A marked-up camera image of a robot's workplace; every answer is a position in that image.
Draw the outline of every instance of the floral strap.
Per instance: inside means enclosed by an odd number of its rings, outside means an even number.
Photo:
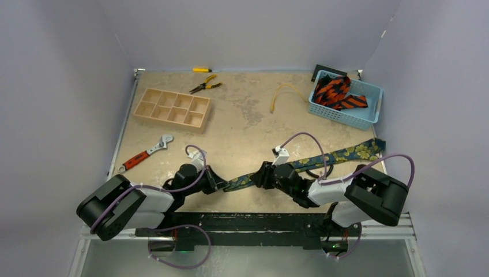
[[[326,159],[327,165],[344,163],[349,160],[377,160],[377,154],[383,151],[385,151],[385,141],[380,138],[372,138],[358,145],[324,154],[324,158]],[[291,164],[297,172],[318,169],[323,166],[321,155],[295,160],[289,162],[289,164]],[[230,186],[224,189],[224,191],[232,192],[253,186],[254,183],[250,180],[250,176],[253,174],[254,173],[249,173],[230,180]]]

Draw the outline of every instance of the white wall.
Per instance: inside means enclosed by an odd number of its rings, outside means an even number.
[[[401,0],[99,0],[133,67],[363,68]]]
[[[416,162],[408,205],[429,276],[489,271],[488,9],[403,0],[363,72],[385,89],[379,137]],[[407,164],[388,171],[407,179]]]
[[[0,275],[66,276],[131,67],[95,0],[0,2]]]

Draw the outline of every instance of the beige tabletop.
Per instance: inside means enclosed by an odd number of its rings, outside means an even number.
[[[180,165],[188,163],[184,148],[195,144],[207,152],[208,164],[222,178],[229,180],[255,172],[264,160],[272,161],[271,149],[297,132],[313,134],[326,152],[353,146],[374,137],[372,130],[361,131],[308,113],[304,103],[292,88],[282,88],[275,111],[270,103],[277,87],[293,84],[307,98],[314,83],[311,73],[217,73],[212,82],[221,87],[197,92],[211,98],[211,111],[203,134],[175,130],[158,124],[142,123],[132,115],[147,88],[188,93],[202,83],[208,73],[145,72],[141,76],[122,136],[115,163],[122,163],[154,146],[163,134],[174,141],[167,150],[150,156],[123,175],[136,183],[161,186],[172,178]],[[320,154],[313,140],[299,136],[286,149],[290,159],[297,160]],[[331,178],[351,173],[359,162],[346,162],[334,167]],[[199,212],[325,212],[328,206],[304,209],[283,192],[252,186],[234,192],[211,195],[192,194],[178,211]]]

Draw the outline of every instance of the blue plastic basket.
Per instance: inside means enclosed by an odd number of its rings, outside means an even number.
[[[314,83],[314,88],[318,84],[319,79],[329,75],[331,78],[336,78],[339,75],[325,70],[320,70]],[[332,108],[325,107],[313,102],[314,89],[309,96],[309,112],[320,117],[331,119],[360,130],[367,130],[379,119],[381,109],[382,89],[376,85],[371,85],[358,80],[351,80],[350,90],[347,95],[365,96],[367,98],[367,108],[349,108],[346,110],[337,111]]]

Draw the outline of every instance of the adjustable wrench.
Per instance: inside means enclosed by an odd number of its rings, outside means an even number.
[[[118,170],[119,173],[123,173],[126,170],[132,169],[134,166],[138,165],[140,162],[145,160],[147,157],[149,157],[151,154],[155,153],[156,151],[161,150],[161,149],[167,149],[168,148],[167,143],[169,143],[171,141],[173,141],[172,135],[170,135],[170,134],[162,135],[162,137],[160,138],[160,141],[158,141],[158,143],[155,146],[153,146],[152,148],[150,148],[146,151],[142,151],[141,153],[139,153],[136,156],[129,159],[127,162],[123,163],[119,167],[119,170]]]

